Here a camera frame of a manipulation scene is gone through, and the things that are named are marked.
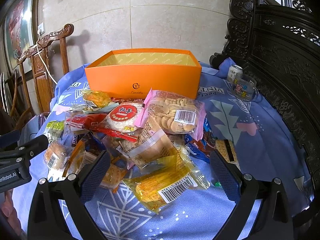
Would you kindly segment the person's left hand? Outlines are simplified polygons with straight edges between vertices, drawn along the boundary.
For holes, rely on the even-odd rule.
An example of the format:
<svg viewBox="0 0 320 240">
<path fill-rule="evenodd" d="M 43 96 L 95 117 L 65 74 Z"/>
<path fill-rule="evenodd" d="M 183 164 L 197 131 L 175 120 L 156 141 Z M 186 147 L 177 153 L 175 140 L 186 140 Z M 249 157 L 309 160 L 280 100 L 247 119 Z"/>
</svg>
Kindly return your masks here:
<svg viewBox="0 0 320 240">
<path fill-rule="evenodd" d="M 5 191 L 4 202 L 1 204 L 1 211 L 7 218 L 8 223 L 13 228 L 18 236 L 21 235 L 22 228 L 20 220 L 17 217 L 16 209 L 14 208 L 14 203 L 12 200 L 13 190 Z"/>
</svg>

